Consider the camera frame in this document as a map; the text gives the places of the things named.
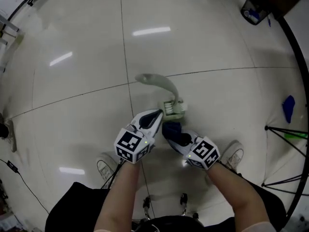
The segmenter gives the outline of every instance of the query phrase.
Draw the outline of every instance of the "dark blue cloth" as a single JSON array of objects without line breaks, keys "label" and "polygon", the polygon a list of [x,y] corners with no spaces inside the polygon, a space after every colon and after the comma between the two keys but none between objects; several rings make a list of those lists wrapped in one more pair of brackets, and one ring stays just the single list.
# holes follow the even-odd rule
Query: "dark blue cloth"
[{"label": "dark blue cloth", "polygon": [[182,140],[182,125],[179,122],[164,122],[162,124],[162,135],[179,144]]},{"label": "dark blue cloth", "polygon": [[286,98],[285,102],[282,104],[285,119],[289,124],[291,123],[294,106],[295,100],[292,95]]}]

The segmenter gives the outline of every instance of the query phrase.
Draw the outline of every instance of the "shoe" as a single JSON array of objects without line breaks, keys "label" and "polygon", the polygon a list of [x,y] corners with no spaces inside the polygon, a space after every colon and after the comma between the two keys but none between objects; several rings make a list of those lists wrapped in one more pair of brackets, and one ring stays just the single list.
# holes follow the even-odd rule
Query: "shoe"
[{"label": "shoe", "polygon": [[104,186],[102,188],[106,189],[112,180],[111,176],[117,168],[117,163],[108,154],[102,153],[97,157],[97,167],[104,182]]},{"label": "shoe", "polygon": [[15,138],[13,121],[10,119],[6,121],[4,125],[9,129],[9,135],[6,138],[6,140],[8,140],[9,144],[11,145],[11,151],[15,152],[17,150],[17,146],[16,146],[16,138]]},{"label": "shoe", "polygon": [[239,141],[233,140],[222,154],[220,161],[228,168],[237,172],[243,153],[243,145]]}]

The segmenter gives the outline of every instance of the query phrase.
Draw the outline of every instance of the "person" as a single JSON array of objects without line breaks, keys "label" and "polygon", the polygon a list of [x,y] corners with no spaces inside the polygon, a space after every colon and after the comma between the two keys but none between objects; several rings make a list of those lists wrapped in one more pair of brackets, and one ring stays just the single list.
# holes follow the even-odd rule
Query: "person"
[{"label": "person", "polygon": [[[203,227],[192,217],[167,216],[142,223],[135,231],[274,232],[282,229],[285,209],[274,194],[237,174],[244,155],[243,145],[233,141],[206,174],[232,206],[235,217]],[[97,161],[104,182],[115,171],[112,158],[102,154]],[[90,189],[74,183],[52,209],[45,232],[129,232],[137,189],[140,163],[125,162],[111,189]]]}]

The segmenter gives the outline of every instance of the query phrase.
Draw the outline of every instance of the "forearm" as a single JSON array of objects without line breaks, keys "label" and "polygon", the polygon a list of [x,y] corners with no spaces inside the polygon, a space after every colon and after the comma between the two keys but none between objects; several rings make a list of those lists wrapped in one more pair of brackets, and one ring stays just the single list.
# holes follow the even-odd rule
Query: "forearm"
[{"label": "forearm", "polygon": [[243,178],[215,163],[207,172],[235,212],[236,231],[262,221],[269,221],[264,202]]},{"label": "forearm", "polygon": [[105,229],[112,232],[131,231],[139,172],[139,163],[135,165],[129,162],[124,163],[104,201],[95,230]]}]

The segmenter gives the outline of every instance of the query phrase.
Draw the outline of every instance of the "white tile floor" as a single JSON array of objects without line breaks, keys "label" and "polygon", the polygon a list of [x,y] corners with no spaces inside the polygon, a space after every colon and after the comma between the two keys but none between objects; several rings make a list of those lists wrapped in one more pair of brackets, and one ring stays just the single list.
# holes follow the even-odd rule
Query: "white tile floor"
[{"label": "white tile floor", "polygon": [[[244,2],[38,0],[24,6],[13,22],[25,38],[0,77],[0,109],[13,117],[18,151],[0,141],[1,159],[16,164],[48,210],[74,181],[99,188],[96,156],[113,154],[120,128],[170,96],[135,83],[136,74],[158,73],[170,76],[189,104],[185,128],[207,135],[220,150],[234,139],[244,144],[239,172],[245,178],[261,184],[300,174],[300,155],[264,130],[266,124],[307,129],[300,73],[279,24],[248,24],[239,13]],[[138,35],[153,28],[165,32]],[[52,63],[63,55],[69,57]],[[288,125],[281,103],[290,94],[296,106]],[[134,218],[143,217],[149,194],[151,216],[179,214],[184,192],[188,211],[198,211],[205,225],[233,215],[202,170],[183,167],[160,133],[156,140],[143,160]],[[296,143],[305,150],[305,142]],[[0,177],[18,218],[43,230],[47,215],[20,177],[3,164]],[[293,195],[274,192],[288,209]]]}]

